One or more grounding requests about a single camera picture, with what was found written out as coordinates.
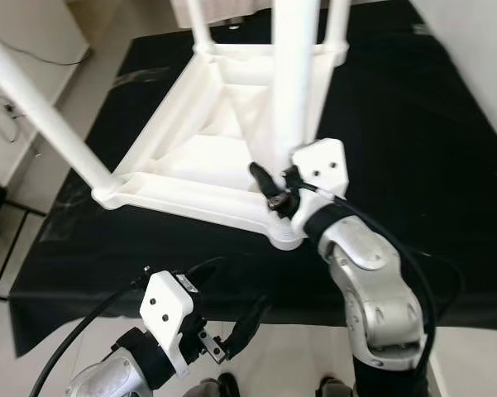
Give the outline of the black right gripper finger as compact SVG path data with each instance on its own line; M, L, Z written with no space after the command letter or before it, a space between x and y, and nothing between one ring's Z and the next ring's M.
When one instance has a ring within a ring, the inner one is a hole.
M248 165L248 170L256 185L258 185L260 193L268 203L282 202L284 200L284 190L278 188L274 178L271 177L270 173L263 166L260 166L259 163L251 162Z

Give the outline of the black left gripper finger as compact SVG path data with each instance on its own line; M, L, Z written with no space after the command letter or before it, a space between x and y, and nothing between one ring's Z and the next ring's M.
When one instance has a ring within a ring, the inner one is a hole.
M228 261L228 257L218 256L199 262L199 264L193 265L193 267L185 271L185 276L195 286L203 286L226 261Z
M260 296L251 309L244 313L234 324L232 332L227 337L227 356L234 358L244 351L262 324L262 317L270 310L270 299Z

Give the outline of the white plastic table leg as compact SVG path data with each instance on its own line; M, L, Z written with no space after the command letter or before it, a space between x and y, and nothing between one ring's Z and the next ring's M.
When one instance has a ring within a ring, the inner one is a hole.
M328 1L327 26L323 45L327 50L346 48L346 30L349 22L351 0Z
M193 48L199 54L212 54L214 41L209 30L209 23L205 19L199 0L185 0L190 16L191 29L194 37Z
M97 202L116 193L121 183L85 144L65 118L0 45L0 91L26 114L41 135L92 189Z
M285 170L291 154L313 142L313 49L317 43L321 0L275 0L272 10L272 169Z

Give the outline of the white plastic table top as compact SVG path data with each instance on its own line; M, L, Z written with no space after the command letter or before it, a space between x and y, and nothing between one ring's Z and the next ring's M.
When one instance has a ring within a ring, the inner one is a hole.
M313 46L317 129L332 72L347 50ZM281 171L272 169L272 56L268 43L215 43L212 54L194 52L112 172L120 188L99 204L240 228L280 250L297 248L303 236L270 211L248 170L256 162L272 175Z

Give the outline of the black tablecloth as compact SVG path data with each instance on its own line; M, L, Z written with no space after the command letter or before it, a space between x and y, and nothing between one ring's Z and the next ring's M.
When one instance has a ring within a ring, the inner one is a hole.
M354 5L351 50L335 69L319 136L344 143L347 199L421 265L445 328L497 330L497 136L436 38L418 36L407 0ZM145 267L228 261L200 286L200 313L232 321L260 296L271 324L344 325L342 295L304 243L152 209L103 209L60 242L37 242L11 288L14 352L28 354Z

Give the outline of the clear tape patch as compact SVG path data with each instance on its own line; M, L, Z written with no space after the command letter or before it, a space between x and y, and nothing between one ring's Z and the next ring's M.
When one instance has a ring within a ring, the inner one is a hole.
M93 199L92 189L78 174L70 171L60 186L58 195L41 226L37 242L60 242L73 237L79 224L103 211Z
M157 67L120 74L113 80L111 89L117 89L124 84L157 82L159 79L164 79L168 71L169 67Z

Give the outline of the white cloth covered bench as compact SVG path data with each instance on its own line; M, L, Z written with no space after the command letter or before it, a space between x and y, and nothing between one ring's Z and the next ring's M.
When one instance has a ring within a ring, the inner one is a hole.
M191 29L191 0L169 0L179 27ZM198 2L205 22L224 22L225 20L249 16L259 10L272 8L274 0L193 0Z

